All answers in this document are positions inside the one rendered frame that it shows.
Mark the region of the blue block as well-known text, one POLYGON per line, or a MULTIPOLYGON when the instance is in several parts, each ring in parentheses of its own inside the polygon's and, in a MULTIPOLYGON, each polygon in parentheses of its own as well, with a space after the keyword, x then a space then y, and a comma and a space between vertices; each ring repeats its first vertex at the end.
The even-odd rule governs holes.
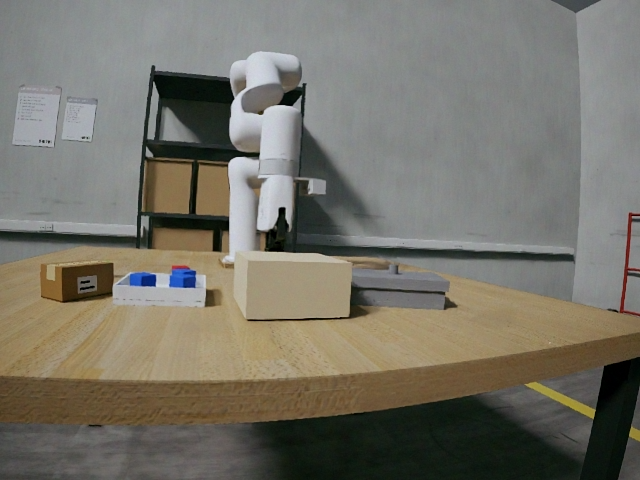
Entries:
POLYGON ((130 286, 156 287, 156 275, 146 272, 130 273, 130 286))
POLYGON ((196 276, 196 271, 189 270, 189 269, 173 269, 172 274, 187 274, 187 275, 196 276))
POLYGON ((187 274, 169 275, 169 287, 196 288, 196 276, 187 274))

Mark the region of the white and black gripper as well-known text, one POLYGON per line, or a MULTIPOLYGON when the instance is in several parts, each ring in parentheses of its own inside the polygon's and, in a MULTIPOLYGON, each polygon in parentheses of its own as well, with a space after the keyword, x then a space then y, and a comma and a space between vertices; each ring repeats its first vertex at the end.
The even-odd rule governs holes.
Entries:
POLYGON ((285 233, 292 229, 294 182, 298 180, 286 175, 259 175, 258 179, 263 181, 257 229, 266 232, 265 252, 284 252, 285 233))

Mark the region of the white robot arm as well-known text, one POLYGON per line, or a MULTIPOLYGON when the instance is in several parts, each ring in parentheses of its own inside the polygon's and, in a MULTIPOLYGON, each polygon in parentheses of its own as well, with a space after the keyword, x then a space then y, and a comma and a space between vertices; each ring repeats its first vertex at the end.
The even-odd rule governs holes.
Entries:
POLYGON ((297 87, 301 77, 299 59, 288 54, 256 52, 231 66, 235 100, 229 116, 230 139, 239 151, 260 153, 260 162, 259 157, 237 157, 228 164, 230 255, 226 261, 234 262, 235 251, 261 251, 260 199, 253 191, 262 187, 259 175, 293 176, 300 182, 299 195, 326 194, 326 181, 299 178, 300 111, 276 106, 283 90, 287 93, 297 87))

